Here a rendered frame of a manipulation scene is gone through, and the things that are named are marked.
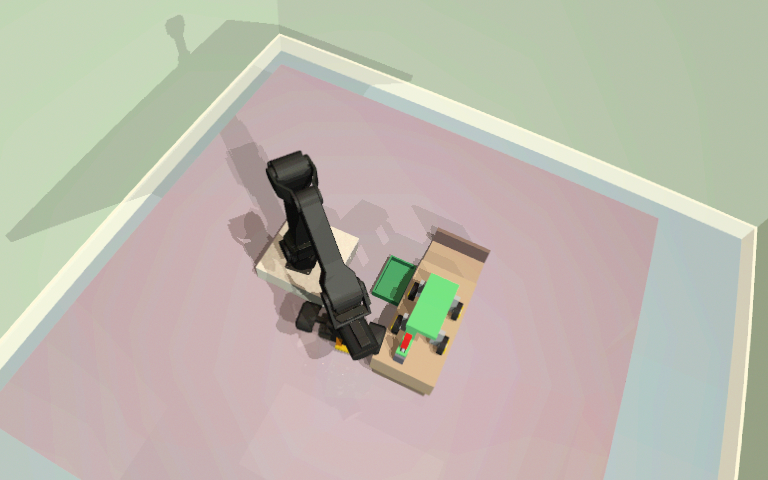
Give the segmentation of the red-headed pin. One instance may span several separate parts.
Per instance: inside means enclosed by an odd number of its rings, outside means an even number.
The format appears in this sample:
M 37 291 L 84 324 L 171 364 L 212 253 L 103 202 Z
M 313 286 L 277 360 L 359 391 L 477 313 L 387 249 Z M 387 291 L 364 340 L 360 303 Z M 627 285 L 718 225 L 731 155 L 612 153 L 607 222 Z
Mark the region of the red-headed pin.
M 401 345 L 401 347 L 400 347 L 400 348 L 402 348 L 400 351 L 404 352 L 404 351 L 405 351 L 405 349 L 407 349 L 407 348 L 408 348 L 408 346 L 409 346 L 409 343 L 410 343 L 411 339 L 412 339 L 412 335 L 410 335 L 410 334 L 406 333 L 406 335 L 405 335 L 405 337 L 404 337 L 404 340 L 403 340 L 403 342 L 402 342 L 402 345 Z

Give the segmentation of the yellow wheel chock with orange handle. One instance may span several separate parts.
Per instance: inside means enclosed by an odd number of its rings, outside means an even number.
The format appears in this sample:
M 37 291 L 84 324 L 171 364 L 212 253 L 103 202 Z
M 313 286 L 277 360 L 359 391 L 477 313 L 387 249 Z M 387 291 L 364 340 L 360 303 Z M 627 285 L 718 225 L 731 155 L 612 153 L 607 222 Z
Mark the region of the yellow wheel chock with orange handle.
M 349 353 L 349 351 L 348 351 L 347 347 L 346 347 L 346 346 L 343 346 L 343 345 L 341 345 L 341 344 L 342 344 L 342 341 L 343 341 L 343 340 L 336 338 L 335 349 L 338 349 L 338 350 L 341 350 L 341 351 L 344 351 L 344 352 L 347 352 L 347 353 Z

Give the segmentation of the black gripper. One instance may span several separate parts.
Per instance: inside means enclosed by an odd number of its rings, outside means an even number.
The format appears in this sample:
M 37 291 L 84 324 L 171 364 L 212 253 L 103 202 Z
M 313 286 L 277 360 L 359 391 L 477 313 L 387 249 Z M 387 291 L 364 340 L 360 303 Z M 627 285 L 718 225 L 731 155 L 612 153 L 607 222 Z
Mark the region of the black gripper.
M 317 336 L 319 338 L 331 341 L 336 343 L 336 338 L 341 339 L 341 336 L 339 334 L 339 329 L 334 330 L 329 318 L 328 314 L 322 313 L 322 316 L 318 316 L 319 311 L 321 310 L 322 306 L 306 301 L 302 304 L 301 309 L 298 313 L 298 316 L 295 321 L 295 326 L 297 329 L 302 330 L 306 333 L 312 333 L 312 328 L 314 326 L 314 323 L 318 323 L 319 329 Z M 385 334 L 386 334 L 386 328 L 385 326 L 370 322 L 369 327 L 376 338 L 379 349 L 374 351 L 372 354 L 376 355 L 379 353 Z

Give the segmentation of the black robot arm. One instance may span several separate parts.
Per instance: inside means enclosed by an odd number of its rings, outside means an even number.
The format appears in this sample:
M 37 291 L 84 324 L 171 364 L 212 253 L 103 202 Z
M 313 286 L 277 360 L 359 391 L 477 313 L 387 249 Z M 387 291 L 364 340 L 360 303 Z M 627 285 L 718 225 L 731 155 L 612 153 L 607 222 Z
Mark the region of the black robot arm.
M 301 150 L 267 166 L 269 181 L 283 200 L 288 224 L 283 240 L 278 241 L 287 261 L 285 268 L 310 275 L 318 261 L 320 296 L 334 330 L 340 328 L 353 360 L 372 354 L 379 344 L 364 318 L 371 314 L 371 301 L 364 282 L 344 264 L 322 206 L 316 166 Z

